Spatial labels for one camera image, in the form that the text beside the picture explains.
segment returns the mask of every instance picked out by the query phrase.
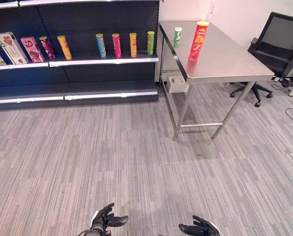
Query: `stainless steel table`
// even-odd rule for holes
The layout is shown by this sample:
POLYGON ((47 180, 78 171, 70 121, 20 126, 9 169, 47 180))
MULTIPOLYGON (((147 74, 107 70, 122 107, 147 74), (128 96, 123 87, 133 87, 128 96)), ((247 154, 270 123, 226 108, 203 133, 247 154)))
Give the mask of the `stainless steel table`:
MULTIPOLYGON (((173 137, 174 140, 177 139, 180 128, 213 125, 219 126, 217 131, 212 136, 212 138, 215 138, 227 123, 233 112, 237 109, 238 105, 244 99, 248 91, 255 84, 255 82, 266 80, 268 81, 274 75, 271 70, 269 70, 265 65, 249 54, 244 48, 240 47, 213 24, 210 24, 208 28, 198 60, 195 62, 190 61, 189 54, 195 28, 196 21, 160 22, 160 30, 163 33, 163 49, 161 60, 164 58, 164 46, 166 42, 173 54, 180 72, 182 73, 187 84, 189 84, 189 89, 178 120, 174 118, 176 114, 171 106, 171 100, 169 98, 167 89, 163 84, 173 120, 175 122, 173 137), (178 44, 174 43, 174 30, 177 26, 182 27, 181 39, 178 44), (222 122, 205 124, 182 124, 190 97, 193 93, 193 85, 231 82, 248 82, 248 84, 222 122)), ((160 78, 162 78, 163 73, 162 64, 163 63, 161 63, 160 78)))

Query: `black mesh chair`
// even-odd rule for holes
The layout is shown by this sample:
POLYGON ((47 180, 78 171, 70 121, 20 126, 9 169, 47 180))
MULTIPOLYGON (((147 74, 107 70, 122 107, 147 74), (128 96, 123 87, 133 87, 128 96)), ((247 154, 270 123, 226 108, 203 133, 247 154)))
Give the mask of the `black mesh chair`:
MULTIPOLYGON (((252 40, 248 52, 272 70, 276 77, 285 79, 293 69, 293 17, 272 12, 259 39, 252 40)), ((235 93, 244 88, 236 89, 230 97, 235 97, 235 93)), ((268 92, 267 98, 272 97, 271 90, 255 84, 252 91, 258 100, 256 107, 261 102, 258 90, 268 92)))

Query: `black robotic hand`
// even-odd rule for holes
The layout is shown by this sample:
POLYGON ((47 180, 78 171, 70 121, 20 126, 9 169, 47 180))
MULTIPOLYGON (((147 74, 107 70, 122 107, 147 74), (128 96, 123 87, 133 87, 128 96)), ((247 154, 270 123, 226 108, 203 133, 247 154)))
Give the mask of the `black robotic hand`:
POLYGON ((194 225, 183 225, 179 224, 180 230, 193 236, 220 236, 220 231, 216 226, 196 215, 193 215, 194 225))
POLYGON ((100 211, 96 211, 95 215, 92 218, 92 225, 90 230, 88 230, 84 236, 104 236, 109 235, 107 233, 107 227, 119 227, 123 226, 127 223, 129 217, 128 216, 114 216, 114 214, 109 214, 112 211, 112 207, 114 203, 111 203, 105 206, 100 211))

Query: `green chips can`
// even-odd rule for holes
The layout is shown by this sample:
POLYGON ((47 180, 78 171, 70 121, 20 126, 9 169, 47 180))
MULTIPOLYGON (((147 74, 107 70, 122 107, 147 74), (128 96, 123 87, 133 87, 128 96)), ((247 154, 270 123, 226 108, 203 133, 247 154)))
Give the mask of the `green chips can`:
POLYGON ((147 32, 147 55, 153 55, 154 50, 154 35, 153 31, 147 32))
POLYGON ((174 36, 175 42, 179 42, 181 31, 182 31, 181 27, 175 27, 175 36, 174 36))

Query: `gray carpet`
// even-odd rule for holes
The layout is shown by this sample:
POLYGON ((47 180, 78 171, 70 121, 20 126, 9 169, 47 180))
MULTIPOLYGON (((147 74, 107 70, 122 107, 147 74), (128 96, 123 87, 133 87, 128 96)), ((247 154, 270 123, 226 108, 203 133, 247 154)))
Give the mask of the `gray carpet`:
MULTIPOLYGON (((235 88, 196 86, 186 122, 221 121, 235 88)), ((215 140, 205 127, 176 142, 162 91, 151 103, 0 111, 0 236, 75 236, 111 202, 130 216, 114 236, 182 236, 193 214, 224 236, 293 236, 293 98, 255 101, 215 140)))

